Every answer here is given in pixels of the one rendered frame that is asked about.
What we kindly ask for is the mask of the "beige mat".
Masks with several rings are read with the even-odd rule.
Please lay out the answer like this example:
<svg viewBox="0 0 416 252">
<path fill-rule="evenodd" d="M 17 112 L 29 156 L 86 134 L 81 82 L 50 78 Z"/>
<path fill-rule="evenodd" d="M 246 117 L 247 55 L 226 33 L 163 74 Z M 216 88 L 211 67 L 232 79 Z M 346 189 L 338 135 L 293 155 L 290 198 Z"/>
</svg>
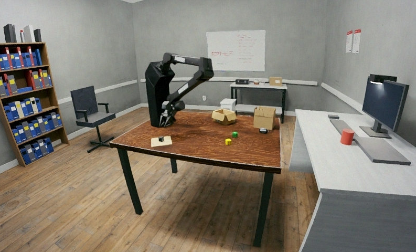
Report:
<svg viewBox="0 0 416 252">
<path fill-rule="evenodd" d="M 163 142 L 159 142 L 158 138 L 153 138 L 152 139 L 152 147 L 171 145 L 171 144 L 172 144 L 172 141 L 171 141 L 170 136 L 165 136 Z"/>
</svg>

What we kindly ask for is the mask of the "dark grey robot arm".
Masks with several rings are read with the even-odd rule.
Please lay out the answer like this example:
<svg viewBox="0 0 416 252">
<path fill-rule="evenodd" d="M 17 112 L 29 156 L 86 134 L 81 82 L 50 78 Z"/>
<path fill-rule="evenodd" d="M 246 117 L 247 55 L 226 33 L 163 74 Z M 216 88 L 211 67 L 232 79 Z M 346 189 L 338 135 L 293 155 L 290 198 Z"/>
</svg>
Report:
<svg viewBox="0 0 416 252">
<path fill-rule="evenodd" d="M 191 78 L 178 90 L 167 96 L 167 101 L 163 102 L 162 109 L 165 109 L 164 113 L 173 115 L 177 113 L 177 111 L 185 109 L 186 106 L 183 100 L 180 100 L 184 95 L 186 95 L 191 90 L 196 88 L 198 85 L 205 82 L 206 80 L 211 79 L 214 76 L 211 58 L 177 55 L 178 54 L 169 52 L 164 53 L 163 60 L 160 61 L 160 63 L 156 65 L 155 68 L 161 74 L 170 71 L 170 65 L 176 65 L 177 63 L 199 66 L 199 68 L 198 71 L 194 73 L 193 78 Z"/>
</svg>

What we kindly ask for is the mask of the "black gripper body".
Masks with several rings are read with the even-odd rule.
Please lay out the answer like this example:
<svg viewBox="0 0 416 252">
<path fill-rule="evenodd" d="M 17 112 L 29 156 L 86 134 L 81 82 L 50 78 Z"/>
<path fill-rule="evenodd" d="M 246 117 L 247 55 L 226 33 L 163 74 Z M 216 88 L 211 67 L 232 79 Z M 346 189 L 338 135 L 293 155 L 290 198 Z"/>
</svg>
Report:
<svg viewBox="0 0 416 252">
<path fill-rule="evenodd" d="M 175 114 L 173 115 L 173 114 L 162 113 L 161 115 L 164 117 L 165 120 L 167 120 L 167 117 L 171 117 L 171 119 L 176 122 L 176 119 L 174 117 Z"/>
</svg>

